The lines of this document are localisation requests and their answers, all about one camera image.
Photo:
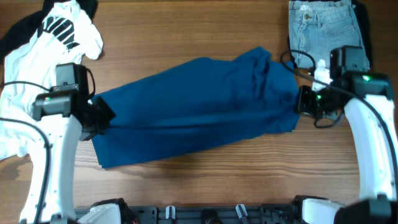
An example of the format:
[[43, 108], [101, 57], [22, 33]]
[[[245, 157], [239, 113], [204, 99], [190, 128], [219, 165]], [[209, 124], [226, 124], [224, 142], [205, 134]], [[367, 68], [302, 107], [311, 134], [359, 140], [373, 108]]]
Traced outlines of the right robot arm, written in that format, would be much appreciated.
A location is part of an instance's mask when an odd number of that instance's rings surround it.
[[397, 136], [394, 93], [389, 77], [372, 73], [360, 62], [361, 47], [345, 45], [330, 53], [330, 67], [310, 57], [295, 110], [335, 126], [350, 125], [359, 165], [359, 200], [342, 205], [318, 197], [295, 199], [294, 219], [302, 223], [397, 223]]

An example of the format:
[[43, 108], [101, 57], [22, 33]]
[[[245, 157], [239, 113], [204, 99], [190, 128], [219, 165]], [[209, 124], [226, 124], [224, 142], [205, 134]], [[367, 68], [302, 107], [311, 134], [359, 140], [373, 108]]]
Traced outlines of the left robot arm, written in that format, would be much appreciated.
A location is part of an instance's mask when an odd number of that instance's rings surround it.
[[20, 223], [73, 223], [73, 176], [80, 141], [103, 135], [115, 113], [95, 90], [90, 69], [75, 63], [55, 67], [55, 84], [33, 103], [34, 128], [43, 146], [33, 150], [34, 165]]

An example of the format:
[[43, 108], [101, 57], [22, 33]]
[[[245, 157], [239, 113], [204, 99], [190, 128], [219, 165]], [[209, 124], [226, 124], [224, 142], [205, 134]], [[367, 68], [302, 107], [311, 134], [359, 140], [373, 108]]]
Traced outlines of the blue polo shirt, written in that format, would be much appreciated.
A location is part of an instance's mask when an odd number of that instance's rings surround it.
[[105, 168], [156, 161], [295, 129], [298, 86], [261, 47], [234, 60], [200, 57], [108, 90], [115, 113], [93, 139]]

